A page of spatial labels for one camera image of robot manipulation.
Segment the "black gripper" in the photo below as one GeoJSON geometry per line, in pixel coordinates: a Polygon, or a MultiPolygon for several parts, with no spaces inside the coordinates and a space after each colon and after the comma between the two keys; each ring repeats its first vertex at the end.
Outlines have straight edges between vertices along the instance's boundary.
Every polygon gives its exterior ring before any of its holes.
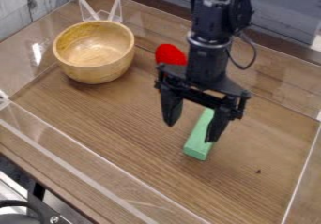
{"type": "Polygon", "coordinates": [[[198,40],[188,37],[190,50],[184,66],[160,64],[156,67],[155,88],[160,93],[162,115],[172,127],[188,100],[214,110],[206,132],[206,142],[216,142],[230,120],[240,119],[251,94],[228,77],[232,38],[198,40]]]}

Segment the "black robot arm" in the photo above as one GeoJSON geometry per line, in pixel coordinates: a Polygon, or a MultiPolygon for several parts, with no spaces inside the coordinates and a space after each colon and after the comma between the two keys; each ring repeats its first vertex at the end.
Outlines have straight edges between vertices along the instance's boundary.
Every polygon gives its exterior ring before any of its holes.
{"type": "Polygon", "coordinates": [[[248,38],[243,30],[251,25],[251,0],[190,0],[190,12],[187,64],[160,63],[155,88],[167,125],[176,123],[184,100],[214,110],[204,141],[215,142],[228,122],[243,117],[251,98],[227,74],[227,65],[235,63],[232,38],[248,38]]]}

